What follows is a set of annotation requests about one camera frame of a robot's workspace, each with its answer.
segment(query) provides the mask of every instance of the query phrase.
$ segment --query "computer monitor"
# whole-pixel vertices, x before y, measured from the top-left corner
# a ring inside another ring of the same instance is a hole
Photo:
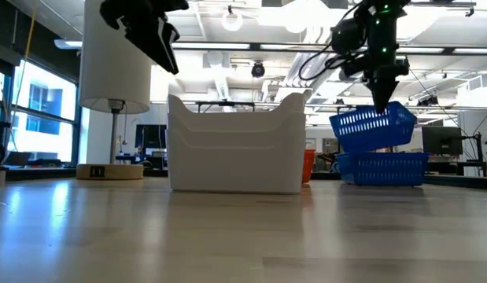
[[[463,154],[462,130],[458,127],[423,127],[423,152],[437,155]]]
[[[166,149],[166,125],[136,125],[135,148]]]

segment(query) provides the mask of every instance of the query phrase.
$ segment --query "power outlet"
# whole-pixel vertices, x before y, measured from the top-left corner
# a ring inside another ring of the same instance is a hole
[[[104,178],[105,177],[105,167],[103,166],[93,166],[90,169],[91,178]]]

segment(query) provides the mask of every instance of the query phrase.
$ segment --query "blue basket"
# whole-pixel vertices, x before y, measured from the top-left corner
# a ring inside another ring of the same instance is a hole
[[[420,186],[427,153],[345,153],[338,155],[341,179],[358,186]]]
[[[416,117],[401,103],[390,102],[382,114],[373,106],[332,116],[330,124],[346,153],[364,153],[411,141]]]

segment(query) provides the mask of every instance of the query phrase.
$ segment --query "white lamp shade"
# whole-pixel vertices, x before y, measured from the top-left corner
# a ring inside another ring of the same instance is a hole
[[[111,112],[108,100],[126,101],[124,111],[149,111],[151,60],[100,16],[102,0],[86,0],[79,103]]]

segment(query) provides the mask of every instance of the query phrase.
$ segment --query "orange container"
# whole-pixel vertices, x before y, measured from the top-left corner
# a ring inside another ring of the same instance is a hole
[[[312,178],[313,164],[315,163],[315,150],[306,149],[304,151],[303,163],[303,184],[309,183]]]

